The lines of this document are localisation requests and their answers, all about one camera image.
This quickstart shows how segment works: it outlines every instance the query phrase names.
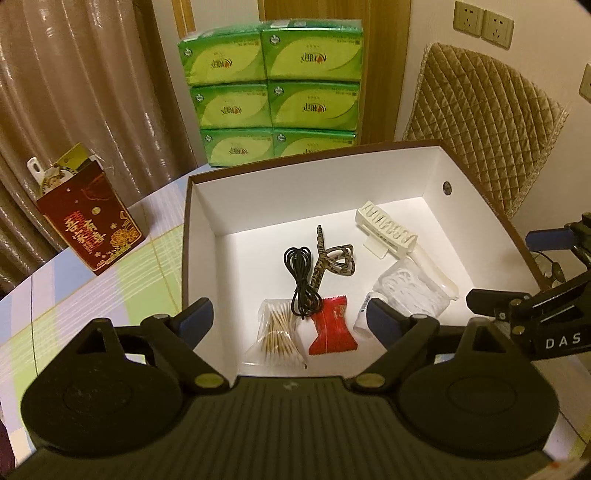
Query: chair backrest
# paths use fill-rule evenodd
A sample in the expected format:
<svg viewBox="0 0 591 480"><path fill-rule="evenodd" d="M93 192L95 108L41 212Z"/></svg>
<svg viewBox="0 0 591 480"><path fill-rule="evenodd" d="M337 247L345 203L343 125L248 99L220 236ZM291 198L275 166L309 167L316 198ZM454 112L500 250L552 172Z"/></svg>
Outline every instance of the chair backrest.
<svg viewBox="0 0 591 480"><path fill-rule="evenodd" d="M566 120L558 102L508 65L478 52L427 47L404 140L452 147L511 218Z"/></svg>

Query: green tissue package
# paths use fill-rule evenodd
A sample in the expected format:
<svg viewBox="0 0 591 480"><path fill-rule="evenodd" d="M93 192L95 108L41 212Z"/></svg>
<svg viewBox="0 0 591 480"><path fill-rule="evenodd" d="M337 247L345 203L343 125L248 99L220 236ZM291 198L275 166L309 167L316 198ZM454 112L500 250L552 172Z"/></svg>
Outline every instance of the green tissue package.
<svg viewBox="0 0 591 480"><path fill-rule="evenodd" d="M301 153L350 147L355 145L355 133L333 130L275 129L273 145L276 157L288 157Z"/></svg>
<svg viewBox="0 0 591 480"><path fill-rule="evenodd" d="M357 128L357 83L269 81L268 88L271 120L276 128Z"/></svg>
<svg viewBox="0 0 591 480"><path fill-rule="evenodd" d="M271 126L266 83L192 87L191 97L203 129Z"/></svg>
<svg viewBox="0 0 591 480"><path fill-rule="evenodd" d="M178 50L189 85L265 80L263 24L215 28L182 39Z"/></svg>
<svg viewBox="0 0 591 480"><path fill-rule="evenodd" d="M359 82L360 20L284 20L261 31L267 78Z"/></svg>
<svg viewBox="0 0 591 480"><path fill-rule="evenodd" d="M235 167L273 158L270 128L201 130L207 162L214 167Z"/></svg>

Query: electrical outlet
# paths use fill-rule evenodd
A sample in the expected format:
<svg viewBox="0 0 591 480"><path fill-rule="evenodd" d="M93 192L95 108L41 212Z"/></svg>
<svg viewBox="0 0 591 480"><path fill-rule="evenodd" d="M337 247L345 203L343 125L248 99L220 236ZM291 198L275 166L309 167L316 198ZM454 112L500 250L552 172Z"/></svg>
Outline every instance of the electrical outlet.
<svg viewBox="0 0 591 480"><path fill-rule="evenodd" d="M583 74L583 81L581 82L581 88L579 89L581 97L588 102L591 102L591 63L585 67L585 73Z"/></svg>
<svg viewBox="0 0 591 480"><path fill-rule="evenodd" d="M453 28L480 37L484 10L474 5L456 2L453 12Z"/></svg>
<svg viewBox="0 0 591 480"><path fill-rule="evenodd" d="M515 22L512 19L486 10L482 22L482 38L509 49L513 38L514 25Z"/></svg>

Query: quilted chair cover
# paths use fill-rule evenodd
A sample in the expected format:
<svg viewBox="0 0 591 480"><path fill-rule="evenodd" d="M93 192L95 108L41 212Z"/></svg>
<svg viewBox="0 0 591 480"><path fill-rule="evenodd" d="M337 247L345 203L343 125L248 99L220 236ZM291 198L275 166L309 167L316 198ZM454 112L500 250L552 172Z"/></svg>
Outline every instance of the quilted chair cover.
<svg viewBox="0 0 591 480"><path fill-rule="evenodd" d="M511 218L566 117L564 108L515 69L435 43L423 57L404 139L445 142L476 174L490 206Z"/></svg>

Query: white plastic handle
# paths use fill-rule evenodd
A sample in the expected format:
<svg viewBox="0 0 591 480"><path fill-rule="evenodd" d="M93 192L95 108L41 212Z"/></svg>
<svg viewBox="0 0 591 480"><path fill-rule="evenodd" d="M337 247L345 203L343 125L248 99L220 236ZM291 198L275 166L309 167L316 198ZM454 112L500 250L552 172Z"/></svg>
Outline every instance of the white plastic handle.
<svg viewBox="0 0 591 480"><path fill-rule="evenodd" d="M37 159L37 157L31 157L29 159L29 161L27 162L27 168L31 172L31 175L33 175L33 178L35 179L35 181L39 185L41 185L41 182L43 181L43 177L45 176L45 170L43 170L43 167L39 163L39 160Z"/></svg>
<svg viewBox="0 0 591 480"><path fill-rule="evenodd" d="M452 300L457 300L460 297L460 290L457 285L441 271L419 244L415 245L413 251L408 256L443 290L445 295Z"/></svg>

